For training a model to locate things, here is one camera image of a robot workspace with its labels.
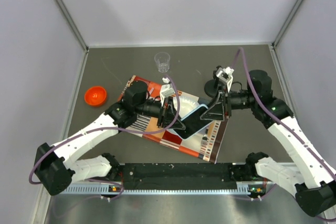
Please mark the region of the phone with light blue case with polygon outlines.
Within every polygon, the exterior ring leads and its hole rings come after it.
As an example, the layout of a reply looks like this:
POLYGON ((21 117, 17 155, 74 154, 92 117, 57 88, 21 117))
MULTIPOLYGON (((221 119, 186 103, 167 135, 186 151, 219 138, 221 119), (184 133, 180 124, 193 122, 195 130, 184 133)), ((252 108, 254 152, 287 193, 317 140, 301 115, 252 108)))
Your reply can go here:
POLYGON ((184 118, 182 118, 182 123, 186 126, 184 130, 173 130, 173 132, 178 135, 181 139, 186 140, 199 131, 205 129, 208 125, 212 123, 211 120, 202 120, 201 115, 208 109, 205 104, 199 105, 195 110, 190 112, 184 118))

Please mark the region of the black phone stand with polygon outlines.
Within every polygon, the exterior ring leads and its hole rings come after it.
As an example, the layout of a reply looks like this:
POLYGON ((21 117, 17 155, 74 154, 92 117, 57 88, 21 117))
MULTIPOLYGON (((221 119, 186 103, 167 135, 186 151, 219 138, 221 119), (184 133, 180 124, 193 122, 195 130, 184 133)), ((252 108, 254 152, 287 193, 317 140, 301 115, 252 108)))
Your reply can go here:
POLYGON ((218 92, 218 88, 224 85, 223 82, 217 77, 216 72, 221 68, 221 66, 217 66, 213 71, 213 78, 210 81, 207 81, 204 85, 204 92, 211 98, 214 98, 218 92))

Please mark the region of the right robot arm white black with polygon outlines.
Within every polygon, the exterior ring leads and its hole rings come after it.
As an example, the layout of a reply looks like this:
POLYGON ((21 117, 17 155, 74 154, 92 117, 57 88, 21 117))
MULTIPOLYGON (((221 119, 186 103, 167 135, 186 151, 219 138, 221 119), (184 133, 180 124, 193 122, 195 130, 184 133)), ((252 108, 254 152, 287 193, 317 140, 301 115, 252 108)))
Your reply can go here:
POLYGON ((258 152, 246 158, 246 176, 274 182, 311 217, 334 207, 335 169, 318 154, 285 101, 273 95, 271 77, 263 70, 252 70, 247 74, 247 89, 236 92, 231 90, 233 72, 230 67, 213 72, 213 91, 208 94, 212 100, 201 119, 226 121, 233 110, 250 109, 285 149, 299 173, 258 152))

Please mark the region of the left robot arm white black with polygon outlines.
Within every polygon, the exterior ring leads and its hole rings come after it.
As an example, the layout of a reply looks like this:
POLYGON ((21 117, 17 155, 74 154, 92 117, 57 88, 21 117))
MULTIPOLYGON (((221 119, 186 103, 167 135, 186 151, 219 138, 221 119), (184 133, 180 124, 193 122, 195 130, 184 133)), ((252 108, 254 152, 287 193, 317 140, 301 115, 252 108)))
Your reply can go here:
POLYGON ((153 135, 185 125, 179 118, 180 106, 175 83, 168 80, 161 86, 160 100, 152 100, 148 85, 144 81, 133 81, 125 88, 120 100, 108 107, 96 120, 73 136, 52 146, 42 144, 36 152, 34 167, 30 176, 36 175, 51 196, 63 192, 71 183, 94 177, 114 180, 119 174, 119 164, 110 154, 81 160, 81 156, 104 140, 120 132, 153 135), (130 129, 139 115, 157 119, 153 131, 130 129))

